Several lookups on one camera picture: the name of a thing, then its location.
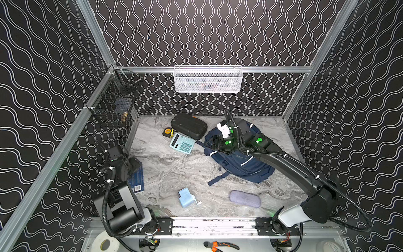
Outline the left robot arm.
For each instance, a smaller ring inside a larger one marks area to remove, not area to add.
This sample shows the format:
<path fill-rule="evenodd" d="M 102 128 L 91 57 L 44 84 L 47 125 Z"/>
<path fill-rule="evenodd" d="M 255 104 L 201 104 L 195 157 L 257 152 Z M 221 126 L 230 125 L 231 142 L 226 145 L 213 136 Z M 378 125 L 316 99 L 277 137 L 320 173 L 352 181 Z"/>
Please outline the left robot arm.
<path fill-rule="evenodd" d="M 140 230 L 154 235 L 160 230 L 152 210 L 143 208 L 136 197 L 144 191 L 143 167 L 121 146 L 103 147 L 107 161 L 98 174 L 107 179 L 106 189 L 94 200 L 102 224 L 111 237 L 122 239 Z"/>

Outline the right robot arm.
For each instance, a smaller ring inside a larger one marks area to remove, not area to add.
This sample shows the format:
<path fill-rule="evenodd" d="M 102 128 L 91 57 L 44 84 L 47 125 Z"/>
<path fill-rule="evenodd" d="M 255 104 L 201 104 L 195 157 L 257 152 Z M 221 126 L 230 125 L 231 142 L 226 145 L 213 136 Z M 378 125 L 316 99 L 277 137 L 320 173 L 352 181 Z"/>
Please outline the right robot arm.
<path fill-rule="evenodd" d="M 231 112 L 224 111 L 227 123 L 224 134 L 213 137 L 212 148 L 225 154 L 236 151 L 273 167 L 281 172 L 306 194 L 307 198 L 301 203 L 279 209 L 271 220 L 271 228 L 276 234 L 284 234 L 296 224 L 307 221 L 326 223 L 332 221 L 356 232 L 368 233 L 372 229 L 372 222 L 367 213 L 352 199 L 343 193 L 336 182 L 325 175 L 307 167 L 301 161 L 288 155 L 271 139 L 262 133 L 254 133 L 241 119 L 235 119 Z M 338 204 L 339 198 L 346 199 L 365 219 L 364 227 L 352 226 L 334 217 L 332 212 Z"/>

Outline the navy blue backpack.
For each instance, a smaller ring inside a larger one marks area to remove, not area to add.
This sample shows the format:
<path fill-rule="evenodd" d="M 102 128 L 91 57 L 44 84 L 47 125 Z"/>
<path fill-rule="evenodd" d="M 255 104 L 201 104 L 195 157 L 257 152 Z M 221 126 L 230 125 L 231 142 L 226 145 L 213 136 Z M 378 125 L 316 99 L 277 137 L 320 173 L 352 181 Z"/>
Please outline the navy blue backpack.
<path fill-rule="evenodd" d="M 251 137 L 253 143 L 262 144 L 264 148 L 271 147 L 271 151 L 282 151 L 273 140 L 263 136 L 260 129 L 258 129 L 254 124 L 240 118 L 236 118 L 235 122 L 243 134 L 244 141 L 247 141 L 248 137 Z M 235 138 L 233 138 L 235 142 L 235 151 L 233 151 L 231 154 L 224 154 L 222 152 L 214 151 L 212 149 L 212 138 L 215 135 L 222 136 L 217 127 L 212 129 L 205 136 L 204 142 L 196 142 L 198 145 L 204 148 L 204 154 L 206 156 L 210 156 L 226 170 L 224 174 L 209 181 L 209 186 L 212 186 L 230 174 L 250 182 L 261 183 L 271 176 L 275 171 L 275 168 L 260 161 L 258 158 L 253 157 L 252 155 L 243 154 L 237 150 L 237 142 Z"/>

